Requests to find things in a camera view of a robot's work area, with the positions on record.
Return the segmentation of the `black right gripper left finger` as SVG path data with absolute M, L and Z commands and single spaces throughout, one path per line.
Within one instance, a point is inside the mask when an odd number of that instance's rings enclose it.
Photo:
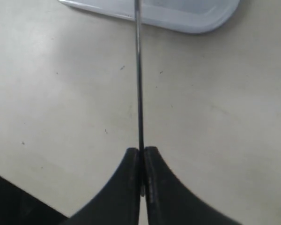
M 139 151 L 128 148 L 101 191 L 63 225 L 137 225 L 140 213 Z

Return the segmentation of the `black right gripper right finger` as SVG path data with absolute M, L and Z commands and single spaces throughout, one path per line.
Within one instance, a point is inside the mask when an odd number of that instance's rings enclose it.
M 157 147 L 146 147 L 143 157 L 150 225 L 238 224 L 194 195 L 168 167 Z

